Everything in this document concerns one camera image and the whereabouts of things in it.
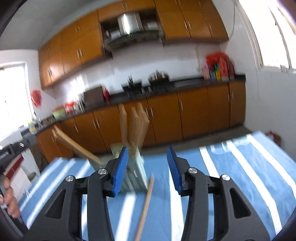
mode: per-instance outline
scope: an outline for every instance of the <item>blue and white striped tablecloth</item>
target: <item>blue and white striped tablecloth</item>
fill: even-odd
[[[216,145],[177,153],[204,174],[219,177],[228,174],[236,182],[266,226],[270,238],[285,225],[296,206],[296,163],[261,132]],[[166,154],[144,156],[148,177],[155,182],[142,232],[142,241],[180,241],[188,197],[175,191]],[[94,172],[87,160],[53,161],[19,202],[28,228],[67,175],[85,177]],[[119,194],[108,199],[112,230],[116,241],[132,241],[140,220],[145,194]],[[87,195],[83,196],[82,231],[87,237]],[[209,195],[208,239],[213,238],[213,197]]]

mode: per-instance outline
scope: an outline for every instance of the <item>tiled backsplash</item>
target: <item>tiled backsplash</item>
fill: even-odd
[[[167,72],[171,79],[200,76],[199,62],[205,56],[220,51],[218,44],[171,44],[159,41],[140,43],[113,53],[113,59],[83,70],[77,76],[53,87],[58,105],[69,102],[85,89],[105,85],[110,94],[122,92],[129,76],[148,85],[148,76],[158,71]]]

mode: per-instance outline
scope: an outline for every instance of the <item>human hand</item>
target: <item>human hand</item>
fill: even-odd
[[[10,186],[10,181],[5,178],[3,181],[4,187],[6,188],[6,192],[4,197],[0,197],[0,205],[5,203],[7,205],[7,213],[12,216],[13,218],[20,217],[20,209],[17,206],[17,200],[13,196],[13,189]]]

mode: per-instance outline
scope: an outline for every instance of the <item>cabinet door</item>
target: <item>cabinet door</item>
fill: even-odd
[[[75,121],[80,134],[79,144],[82,147],[92,153],[107,152],[92,112],[76,116]]]
[[[210,132],[229,127],[230,104],[228,85],[207,88]]]
[[[237,81],[229,84],[230,90],[230,126],[243,124],[246,115],[245,82]]]
[[[58,128],[62,129],[60,123],[56,123],[55,125]],[[64,157],[64,158],[72,158],[73,157],[73,152],[68,147],[66,147],[61,142],[57,141],[55,138],[54,138],[54,141],[57,144],[57,148],[59,149],[59,152],[61,153],[61,157]]]
[[[192,38],[211,39],[211,33],[202,13],[183,12]]]
[[[100,129],[101,136],[107,150],[113,143],[121,142],[120,116],[117,105],[107,108],[101,108],[94,111],[96,123]]]
[[[52,136],[51,128],[39,133],[37,140],[41,149],[45,155],[45,158],[50,163],[54,158],[60,157],[61,153],[57,147],[57,144]]]
[[[76,40],[62,49],[62,60],[65,74],[81,65],[79,48],[79,40]]]
[[[182,12],[202,12],[198,0],[178,0],[178,2]]]
[[[153,0],[126,0],[124,1],[127,12],[134,12],[155,8]]]
[[[99,21],[103,22],[126,13],[124,2],[116,2],[98,10]]]
[[[154,0],[156,10],[160,12],[179,12],[178,0]]]
[[[77,142],[79,144],[80,141],[80,135],[78,132],[76,121],[73,118],[64,120],[61,122],[61,128],[62,131],[70,137],[73,141]]]
[[[49,58],[48,62],[49,62],[51,79],[52,79],[52,82],[54,83],[65,74],[64,68],[63,68],[62,53],[57,52],[55,55],[52,55]]]
[[[78,20],[79,37],[85,35],[93,28],[99,26],[98,11],[92,12]]]
[[[72,23],[70,26],[66,27],[61,32],[61,38],[62,38],[62,49],[69,44],[73,43],[79,38],[78,35],[78,22]]]
[[[48,59],[48,45],[45,44],[39,50],[39,65],[41,66]]]
[[[57,34],[48,42],[48,56],[51,57],[54,54],[62,50],[61,34]]]
[[[148,106],[157,145],[182,140],[177,93],[149,98]]]
[[[211,0],[201,1],[201,9],[209,26],[212,38],[219,41],[228,40],[228,34],[213,2]]]
[[[102,37],[99,28],[96,28],[79,39],[79,51],[82,64],[103,55]]]
[[[129,133],[129,123],[130,123],[130,118],[131,118],[131,108],[132,107],[137,107],[137,103],[141,102],[142,106],[146,112],[146,114],[148,115],[150,124],[146,133],[146,137],[144,139],[144,143],[143,146],[154,146],[156,145],[156,141],[155,141],[155,136],[154,136],[154,131],[153,131],[153,127],[152,127],[152,121],[151,121],[151,114],[149,112],[149,107],[148,107],[148,103],[147,103],[147,99],[143,99],[143,100],[139,100],[139,101],[132,101],[132,102],[127,102],[124,103],[124,108],[126,110],[126,114],[127,114],[127,119],[128,119],[128,133]]]
[[[52,85],[52,80],[50,78],[48,60],[41,63],[41,66],[40,66],[40,79],[41,79],[41,86],[43,88],[46,88],[46,87]]]
[[[178,92],[183,137],[209,132],[207,88]]]
[[[166,39],[191,38],[182,12],[160,12],[159,18]]]

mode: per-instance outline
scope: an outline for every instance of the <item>ceiling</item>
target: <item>ceiling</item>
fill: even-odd
[[[104,0],[27,0],[0,37],[0,50],[39,49],[61,22]]]

